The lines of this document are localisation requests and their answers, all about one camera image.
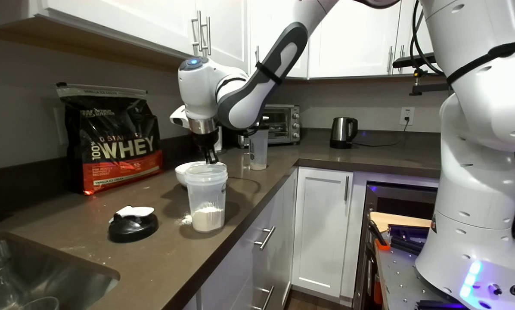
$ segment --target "outlet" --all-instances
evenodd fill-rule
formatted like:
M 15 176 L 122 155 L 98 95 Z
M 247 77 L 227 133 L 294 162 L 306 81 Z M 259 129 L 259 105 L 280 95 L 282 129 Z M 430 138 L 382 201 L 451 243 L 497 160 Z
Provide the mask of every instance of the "outlet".
M 413 107 L 399 108 L 399 124 L 413 124 Z

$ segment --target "clear plastic container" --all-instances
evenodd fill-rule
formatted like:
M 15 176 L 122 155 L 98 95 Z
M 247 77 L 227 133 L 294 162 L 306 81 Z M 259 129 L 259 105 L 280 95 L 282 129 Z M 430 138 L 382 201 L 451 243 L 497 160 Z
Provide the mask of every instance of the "clear plastic container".
M 194 231 L 208 232 L 223 226 L 225 165 L 192 165 L 185 170 L 191 224 Z

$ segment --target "lower cabinet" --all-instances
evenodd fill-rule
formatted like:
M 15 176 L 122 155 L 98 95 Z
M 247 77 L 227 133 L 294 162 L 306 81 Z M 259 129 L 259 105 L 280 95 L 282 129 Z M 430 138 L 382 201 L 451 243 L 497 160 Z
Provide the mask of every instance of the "lower cabinet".
M 344 246 L 352 174 L 299 167 L 292 284 L 311 293 L 340 296 L 346 277 Z
M 284 307 L 292 262 L 294 184 L 296 174 L 290 174 L 185 310 Z

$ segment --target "wall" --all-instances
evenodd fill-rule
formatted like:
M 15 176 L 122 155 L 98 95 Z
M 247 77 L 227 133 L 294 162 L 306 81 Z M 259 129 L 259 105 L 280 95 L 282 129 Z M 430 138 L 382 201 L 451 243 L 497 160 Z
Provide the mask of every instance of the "wall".
M 168 124 L 180 105 L 175 71 L 153 71 L 0 41 L 0 167 L 65 155 L 61 103 L 54 83 L 147 90 L 161 138 L 185 134 Z
M 401 131 L 399 108 L 414 107 L 406 131 L 439 133 L 439 107 L 447 91 L 408 96 L 411 79 L 289 81 L 266 98 L 301 107 L 302 127 L 330 127 L 335 115 L 358 119 L 358 127 Z

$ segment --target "stainless steel appliance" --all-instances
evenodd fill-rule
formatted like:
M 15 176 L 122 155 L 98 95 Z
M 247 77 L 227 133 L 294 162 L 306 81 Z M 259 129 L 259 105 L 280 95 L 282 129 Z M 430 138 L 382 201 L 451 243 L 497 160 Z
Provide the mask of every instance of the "stainless steel appliance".
M 301 114 L 297 105 L 266 103 L 263 126 L 268 127 L 268 145 L 297 143 L 301 138 Z
M 366 183 L 352 308 L 377 308 L 377 305 L 373 305 L 373 281 L 377 277 L 377 265 L 368 214 L 383 212 L 430 219 L 433 212 L 435 191 L 435 188 L 425 186 Z
M 352 117 L 333 117 L 330 124 L 328 146 L 332 148 L 349 148 L 351 139 L 358 133 L 358 121 Z

